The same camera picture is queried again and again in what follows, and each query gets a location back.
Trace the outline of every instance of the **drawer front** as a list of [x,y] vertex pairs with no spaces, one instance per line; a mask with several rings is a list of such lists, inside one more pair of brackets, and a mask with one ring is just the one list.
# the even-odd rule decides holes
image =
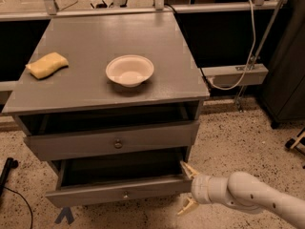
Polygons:
[[26,137],[25,142],[40,160],[59,160],[192,146],[198,127],[195,121],[123,132],[33,135]]
[[67,188],[47,192],[46,198],[56,207],[71,207],[189,193],[191,184],[191,180],[177,176],[142,180],[129,184]]

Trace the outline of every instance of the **black tool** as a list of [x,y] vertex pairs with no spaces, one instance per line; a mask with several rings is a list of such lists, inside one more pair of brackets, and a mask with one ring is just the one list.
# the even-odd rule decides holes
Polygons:
[[10,173],[10,169],[11,168],[14,169],[17,167],[18,167],[18,161],[13,160],[12,157],[8,157],[6,163],[3,167],[2,174],[0,176],[0,197],[3,192],[3,188],[7,182],[7,179],[8,179],[9,173]]

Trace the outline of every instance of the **gray tabletop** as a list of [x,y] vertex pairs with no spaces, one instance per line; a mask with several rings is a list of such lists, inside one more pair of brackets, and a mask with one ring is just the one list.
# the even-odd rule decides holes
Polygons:
[[[209,92],[170,12],[54,18],[30,62],[58,52],[69,67],[36,80],[24,70],[3,113],[39,114],[204,99]],[[105,70],[126,54],[154,64],[135,88],[112,83]]]

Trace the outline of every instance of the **white cable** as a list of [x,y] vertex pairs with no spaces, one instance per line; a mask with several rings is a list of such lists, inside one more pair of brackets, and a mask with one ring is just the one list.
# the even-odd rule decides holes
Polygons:
[[251,0],[249,0],[249,3],[250,3],[250,9],[251,9],[251,19],[252,19],[252,30],[253,30],[253,35],[254,35],[254,42],[253,42],[253,44],[252,44],[252,47],[251,47],[251,50],[250,50],[250,53],[249,53],[249,56],[248,56],[248,59],[247,59],[247,64],[246,64],[246,66],[245,66],[245,69],[244,69],[244,71],[243,71],[243,74],[240,76],[239,80],[238,80],[232,87],[222,88],[222,87],[215,86],[214,83],[211,82],[212,79],[209,79],[209,78],[208,78],[210,84],[211,84],[214,88],[216,88],[216,89],[218,89],[218,90],[227,91],[227,90],[231,90],[231,89],[237,87],[238,84],[239,84],[239,83],[242,81],[242,79],[244,78],[244,76],[245,76],[245,74],[246,74],[246,71],[249,70],[249,69],[248,69],[248,66],[249,66],[250,58],[251,58],[251,56],[252,56],[252,52],[253,52],[253,50],[254,50],[254,46],[255,46],[255,42],[256,42],[255,24],[254,24],[254,5],[253,5],[253,3],[252,3]]

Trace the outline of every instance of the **white bowl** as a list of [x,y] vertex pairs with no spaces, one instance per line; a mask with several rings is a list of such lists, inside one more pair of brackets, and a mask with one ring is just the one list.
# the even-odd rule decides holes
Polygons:
[[106,75],[124,87],[136,87],[153,75],[153,63],[138,55],[117,57],[108,64]]

